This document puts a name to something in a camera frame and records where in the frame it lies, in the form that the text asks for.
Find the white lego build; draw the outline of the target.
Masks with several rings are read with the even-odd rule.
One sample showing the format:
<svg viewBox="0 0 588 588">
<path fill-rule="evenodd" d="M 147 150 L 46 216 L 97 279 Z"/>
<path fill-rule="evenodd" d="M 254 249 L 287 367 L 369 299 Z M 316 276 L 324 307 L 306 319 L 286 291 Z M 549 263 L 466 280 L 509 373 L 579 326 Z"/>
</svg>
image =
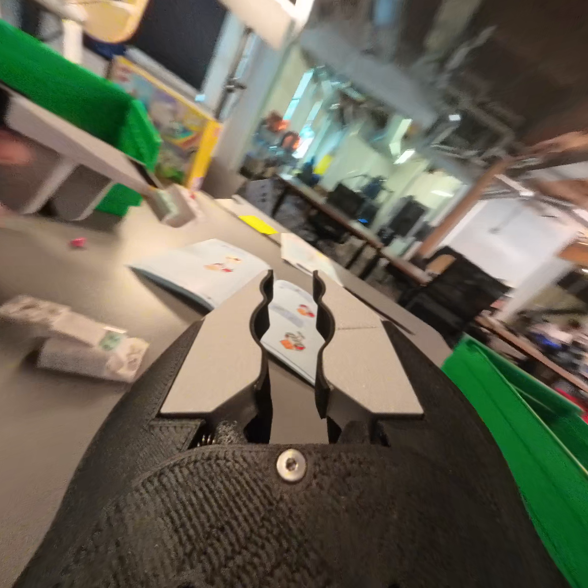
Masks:
<svg viewBox="0 0 588 588">
<path fill-rule="evenodd" d="M 1 305 L 1 322 L 24 327 L 38 345 L 35 366 L 46 371 L 133 382 L 149 343 L 71 307 L 18 295 Z"/>
</svg>

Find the small white green lego piece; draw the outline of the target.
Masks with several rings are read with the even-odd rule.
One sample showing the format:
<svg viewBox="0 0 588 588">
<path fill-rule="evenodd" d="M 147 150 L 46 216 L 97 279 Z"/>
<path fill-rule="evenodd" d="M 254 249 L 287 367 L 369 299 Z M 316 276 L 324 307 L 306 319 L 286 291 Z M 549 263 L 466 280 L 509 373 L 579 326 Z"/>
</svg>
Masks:
<svg viewBox="0 0 588 588">
<path fill-rule="evenodd" d="M 175 229 L 198 221 L 201 217 L 194 194 L 178 184 L 165 188 L 151 187 L 143 199 L 161 224 Z"/>
</svg>

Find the green plastic bin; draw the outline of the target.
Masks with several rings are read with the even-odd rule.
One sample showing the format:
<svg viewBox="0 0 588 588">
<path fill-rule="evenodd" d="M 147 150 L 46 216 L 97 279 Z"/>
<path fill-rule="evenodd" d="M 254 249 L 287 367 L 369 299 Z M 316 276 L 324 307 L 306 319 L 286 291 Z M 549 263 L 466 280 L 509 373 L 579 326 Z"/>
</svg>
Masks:
<svg viewBox="0 0 588 588">
<path fill-rule="evenodd" d="M 157 137 L 138 101 L 5 21 L 1 21 L 1 85 L 138 160 L 151 172 Z M 2 120 L 5 106 L 6 99 L 1 97 L 1 158 L 57 154 L 8 129 Z M 139 194 L 111 182 L 94 209 L 113 189 Z"/>
<path fill-rule="evenodd" d="M 582 409 L 468 335 L 442 370 L 492 434 L 557 567 L 572 587 L 587 587 Z"/>
</svg>

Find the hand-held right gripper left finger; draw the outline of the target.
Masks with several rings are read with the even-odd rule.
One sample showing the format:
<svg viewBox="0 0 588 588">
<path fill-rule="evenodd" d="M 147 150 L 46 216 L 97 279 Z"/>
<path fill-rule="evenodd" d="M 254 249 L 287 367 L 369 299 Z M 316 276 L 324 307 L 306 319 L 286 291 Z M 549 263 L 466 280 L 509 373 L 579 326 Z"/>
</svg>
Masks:
<svg viewBox="0 0 588 588">
<path fill-rule="evenodd" d="M 161 415 L 262 415 L 273 271 L 265 270 L 202 320 Z"/>
</svg>

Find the black monitor screen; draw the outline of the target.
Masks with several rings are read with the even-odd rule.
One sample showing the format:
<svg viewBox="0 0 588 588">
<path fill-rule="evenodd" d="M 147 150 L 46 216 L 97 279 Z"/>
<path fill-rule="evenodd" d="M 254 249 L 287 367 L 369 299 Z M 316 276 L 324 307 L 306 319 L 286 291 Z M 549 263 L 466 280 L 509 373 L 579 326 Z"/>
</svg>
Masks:
<svg viewBox="0 0 588 588">
<path fill-rule="evenodd" d="M 226 16 L 219 1 L 148 1 L 127 44 L 200 89 Z"/>
</svg>

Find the colourful yellow lego box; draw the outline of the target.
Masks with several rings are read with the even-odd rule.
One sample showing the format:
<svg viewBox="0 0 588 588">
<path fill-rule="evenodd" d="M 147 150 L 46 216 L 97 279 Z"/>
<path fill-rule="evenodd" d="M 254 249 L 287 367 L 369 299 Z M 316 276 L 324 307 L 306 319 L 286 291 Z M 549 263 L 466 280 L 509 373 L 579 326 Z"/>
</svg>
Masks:
<svg viewBox="0 0 588 588">
<path fill-rule="evenodd" d="M 162 182 L 200 190 L 222 124 L 123 56 L 114 59 L 109 78 L 143 105 L 159 134 L 156 176 Z"/>
</svg>

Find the black office chair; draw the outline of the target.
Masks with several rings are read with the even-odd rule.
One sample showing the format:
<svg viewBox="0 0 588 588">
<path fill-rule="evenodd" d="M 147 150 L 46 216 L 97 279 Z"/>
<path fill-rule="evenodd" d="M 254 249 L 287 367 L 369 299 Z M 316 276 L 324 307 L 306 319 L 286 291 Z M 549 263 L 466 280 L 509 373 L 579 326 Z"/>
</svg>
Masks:
<svg viewBox="0 0 588 588">
<path fill-rule="evenodd" d="M 449 264 L 422 286 L 405 290 L 398 304 L 437 331 L 451 347 L 474 326 L 474 320 L 491 308 L 511 286 L 449 246 L 441 247 L 426 267 L 449 257 Z"/>
</svg>

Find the white paper sheet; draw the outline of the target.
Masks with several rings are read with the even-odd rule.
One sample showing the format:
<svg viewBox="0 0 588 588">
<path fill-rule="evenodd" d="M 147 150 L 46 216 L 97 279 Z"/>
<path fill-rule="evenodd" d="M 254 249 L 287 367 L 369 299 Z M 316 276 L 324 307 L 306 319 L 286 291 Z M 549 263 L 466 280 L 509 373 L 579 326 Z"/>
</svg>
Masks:
<svg viewBox="0 0 588 588">
<path fill-rule="evenodd" d="M 322 272 L 339 285 L 342 282 L 333 261 L 294 233 L 281 233 L 281 258 L 307 275 Z"/>
</svg>

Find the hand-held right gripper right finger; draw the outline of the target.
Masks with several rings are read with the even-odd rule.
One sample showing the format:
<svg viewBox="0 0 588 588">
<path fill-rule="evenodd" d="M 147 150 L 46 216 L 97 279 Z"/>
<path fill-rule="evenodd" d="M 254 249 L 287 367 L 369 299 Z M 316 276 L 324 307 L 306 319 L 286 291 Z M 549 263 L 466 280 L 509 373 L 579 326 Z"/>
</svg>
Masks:
<svg viewBox="0 0 588 588">
<path fill-rule="evenodd" d="M 370 307 L 313 272 L 318 352 L 315 403 L 322 419 L 418 419 L 424 414 L 386 330 Z"/>
</svg>

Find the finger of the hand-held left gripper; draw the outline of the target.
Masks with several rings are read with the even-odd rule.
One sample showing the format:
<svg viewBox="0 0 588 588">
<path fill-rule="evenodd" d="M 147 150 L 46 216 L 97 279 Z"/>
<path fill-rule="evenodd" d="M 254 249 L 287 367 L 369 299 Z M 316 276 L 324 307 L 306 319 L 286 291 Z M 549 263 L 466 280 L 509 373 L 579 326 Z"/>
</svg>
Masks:
<svg viewBox="0 0 588 588">
<path fill-rule="evenodd" d="M 141 195 L 160 189 L 159 181 L 138 160 L 31 102 L 7 85 L 2 120 L 11 131 Z"/>
<path fill-rule="evenodd" d="M 19 215 L 51 205 L 59 217 L 83 219 L 110 185 L 106 176 L 55 153 L 1 158 L 1 208 Z"/>
</svg>

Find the open lego instruction booklet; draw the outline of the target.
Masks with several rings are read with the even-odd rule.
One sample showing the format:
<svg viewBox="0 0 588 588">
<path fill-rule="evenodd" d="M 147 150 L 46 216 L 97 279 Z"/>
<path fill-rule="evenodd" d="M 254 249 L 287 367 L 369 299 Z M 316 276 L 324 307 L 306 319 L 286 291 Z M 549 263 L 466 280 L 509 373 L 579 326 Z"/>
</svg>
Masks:
<svg viewBox="0 0 588 588">
<path fill-rule="evenodd" d="M 210 311 L 270 269 L 255 255 L 219 239 L 168 250 L 129 267 Z M 264 349 L 314 385 L 324 339 L 316 327 L 318 305 L 311 292 L 275 278 L 268 313 L 269 328 L 261 338 Z"/>
</svg>

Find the long wooden table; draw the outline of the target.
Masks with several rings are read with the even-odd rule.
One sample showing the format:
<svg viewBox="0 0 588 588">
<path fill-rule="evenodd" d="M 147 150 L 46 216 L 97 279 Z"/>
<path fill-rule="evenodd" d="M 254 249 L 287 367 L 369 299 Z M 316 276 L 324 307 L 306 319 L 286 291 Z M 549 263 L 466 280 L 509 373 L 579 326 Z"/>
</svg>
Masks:
<svg viewBox="0 0 588 588">
<path fill-rule="evenodd" d="M 355 256 L 345 265 L 346 269 L 351 269 L 366 247 L 373 249 L 374 255 L 358 275 L 359 279 L 365 281 L 373 273 L 378 262 L 382 259 L 397 272 L 418 286 L 425 286 L 432 281 L 433 278 L 424 270 L 418 268 L 413 263 L 388 253 L 387 246 L 377 237 L 373 236 L 370 231 L 363 228 L 358 221 L 350 220 L 345 217 L 342 212 L 326 202 L 326 197 L 319 195 L 314 189 L 308 187 L 294 176 L 285 173 L 273 173 L 271 179 L 279 182 L 281 185 L 278 195 L 276 196 L 273 210 L 270 214 L 271 217 L 276 216 L 288 194 L 296 194 L 314 210 L 325 214 L 330 220 L 334 221 L 335 224 L 338 224 L 347 233 L 353 235 L 362 242 L 362 246 L 356 252 Z"/>
</svg>

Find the yellow sticky note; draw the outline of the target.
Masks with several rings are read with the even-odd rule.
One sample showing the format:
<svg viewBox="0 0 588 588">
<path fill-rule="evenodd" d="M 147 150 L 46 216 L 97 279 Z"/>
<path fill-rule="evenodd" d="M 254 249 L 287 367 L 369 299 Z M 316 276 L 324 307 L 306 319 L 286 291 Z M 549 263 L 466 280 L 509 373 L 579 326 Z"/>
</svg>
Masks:
<svg viewBox="0 0 588 588">
<path fill-rule="evenodd" d="M 266 236 L 279 234 L 279 231 L 255 215 L 239 215 L 238 218 L 258 233 Z"/>
</svg>

